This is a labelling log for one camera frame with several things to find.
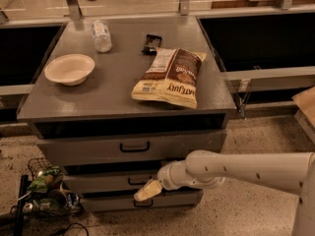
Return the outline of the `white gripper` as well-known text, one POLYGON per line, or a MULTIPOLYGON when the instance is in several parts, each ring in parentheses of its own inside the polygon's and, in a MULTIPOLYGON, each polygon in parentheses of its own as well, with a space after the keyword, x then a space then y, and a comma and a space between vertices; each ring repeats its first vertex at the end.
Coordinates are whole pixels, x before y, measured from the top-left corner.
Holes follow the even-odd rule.
POLYGON ((185 161, 172 161, 163 166, 157 173, 157 180, 150 179, 134 195, 134 199, 137 202, 143 202, 158 195, 162 188, 170 191, 195 185, 196 179, 187 172, 185 161))

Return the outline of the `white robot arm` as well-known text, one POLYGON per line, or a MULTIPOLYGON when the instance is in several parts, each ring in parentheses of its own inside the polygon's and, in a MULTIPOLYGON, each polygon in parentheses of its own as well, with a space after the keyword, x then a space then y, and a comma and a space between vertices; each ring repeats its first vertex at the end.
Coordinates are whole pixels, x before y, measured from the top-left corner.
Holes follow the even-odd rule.
POLYGON ((254 153, 222 154, 194 150, 185 159, 161 167, 135 195, 137 202, 182 187, 212 189, 226 178, 237 179, 299 196, 291 236, 314 236, 315 154, 254 153))

